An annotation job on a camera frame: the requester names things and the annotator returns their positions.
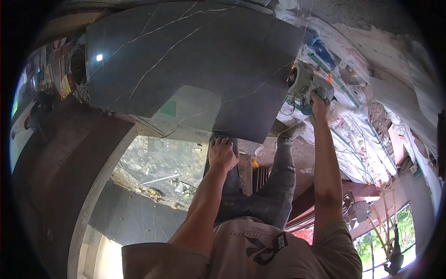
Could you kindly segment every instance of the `t-shirt logo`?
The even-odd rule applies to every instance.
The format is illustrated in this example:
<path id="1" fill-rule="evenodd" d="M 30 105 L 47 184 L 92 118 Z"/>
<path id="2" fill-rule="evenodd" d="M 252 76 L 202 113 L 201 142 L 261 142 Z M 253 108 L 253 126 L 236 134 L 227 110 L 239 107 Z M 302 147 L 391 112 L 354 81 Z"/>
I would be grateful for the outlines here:
<path id="1" fill-rule="evenodd" d="M 252 261 L 258 263 L 261 266 L 266 266 L 267 264 L 269 264 L 274 257 L 276 256 L 276 254 L 284 247 L 288 246 L 288 242 L 286 240 L 286 233 L 285 232 L 281 232 L 279 234 L 277 234 L 273 240 L 273 247 L 266 247 L 262 241 L 260 241 L 260 239 L 258 238 L 252 238 L 252 237 L 247 237 L 245 236 L 245 238 L 252 244 L 254 244 L 256 247 L 249 247 L 246 249 L 246 255 L 249 257 L 251 257 L 253 254 L 257 253 L 253 258 Z M 270 255 L 268 258 L 263 258 L 262 256 L 265 254 L 270 254 L 273 253 L 272 255 Z"/>

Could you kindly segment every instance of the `hand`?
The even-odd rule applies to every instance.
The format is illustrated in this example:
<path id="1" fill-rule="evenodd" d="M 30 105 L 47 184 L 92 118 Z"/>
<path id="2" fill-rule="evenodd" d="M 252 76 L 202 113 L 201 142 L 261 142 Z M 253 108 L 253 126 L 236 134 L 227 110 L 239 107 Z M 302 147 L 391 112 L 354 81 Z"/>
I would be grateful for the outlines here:
<path id="1" fill-rule="evenodd" d="M 222 168 L 230 171 L 239 162 L 239 152 L 232 150 L 233 142 L 227 137 L 218 137 L 209 146 L 209 164 L 211 167 Z"/>
<path id="2" fill-rule="evenodd" d="M 318 94 L 311 92 L 311 99 L 313 100 L 313 119 L 312 124 L 327 124 L 328 112 L 330 110 L 330 102 L 328 99 L 322 100 Z"/>

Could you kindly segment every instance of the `dark stone slab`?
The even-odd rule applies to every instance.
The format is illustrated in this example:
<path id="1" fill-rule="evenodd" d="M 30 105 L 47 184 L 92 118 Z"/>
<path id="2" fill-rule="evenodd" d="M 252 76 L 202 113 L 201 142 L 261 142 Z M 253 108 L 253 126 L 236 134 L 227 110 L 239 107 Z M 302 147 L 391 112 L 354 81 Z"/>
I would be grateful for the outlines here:
<path id="1" fill-rule="evenodd" d="M 263 142 L 304 34 L 272 16 L 215 3 L 120 12 L 87 28 L 91 103 Z"/>
<path id="2" fill-rule="evenodd" d="M 158 204 L 109 180 L 89 224 L 123 246 L 167 242 L 184 222 L 186 214 L 186 211 Z"/>

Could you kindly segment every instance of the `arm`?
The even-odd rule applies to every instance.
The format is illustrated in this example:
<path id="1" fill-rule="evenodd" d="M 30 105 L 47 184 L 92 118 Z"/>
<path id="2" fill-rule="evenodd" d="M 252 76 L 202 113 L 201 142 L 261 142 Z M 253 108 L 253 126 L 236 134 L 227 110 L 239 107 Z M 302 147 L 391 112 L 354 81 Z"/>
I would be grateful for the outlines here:
<path id="1" fill-rule="evenodd" d="M 314 241 L 325 226 L 342 219 L 342 185 L 335 146 L 328 127 L 330 104 L 312 93 L 316 159 L 314 166 Z"/>
<path id="2" fill-rule="evenodd" d="M 187 212 L 186 221 L 168 243 L 192 247 L 210 256 L 214 245 L 214 221 L 220 207 L 227 172 L 239 161 L 232 141 L 217 138 L 209 144 L 209 171 L 204 176 Z"/>

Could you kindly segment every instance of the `jeans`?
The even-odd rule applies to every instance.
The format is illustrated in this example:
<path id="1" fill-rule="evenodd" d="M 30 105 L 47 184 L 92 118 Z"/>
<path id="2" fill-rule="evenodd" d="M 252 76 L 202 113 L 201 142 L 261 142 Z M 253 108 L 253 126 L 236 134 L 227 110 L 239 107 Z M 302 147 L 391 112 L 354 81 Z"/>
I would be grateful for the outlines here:
<path id="1" fill-rule="evenodd" d="M 217 137 L 227 136 L 213 134 L 210 142 Z M 237 139 L 228 138 L 234 142 L 233 150 L 236 150 Z M 283 135 L 279 136 L 271 175 L 262 188 L 251 196 L 243 194 L 238 166 L 230 170 L 223 185 L 222 199 L 215 223 L 250 216 L 260 219 L 265 224 L 284 229 L 291 212 L 296 188 L 296 168 L 291 155 L 292 146 L 291 139 Z M 207 159 L 204 175 L 209 167 L 209 159 Z"/>

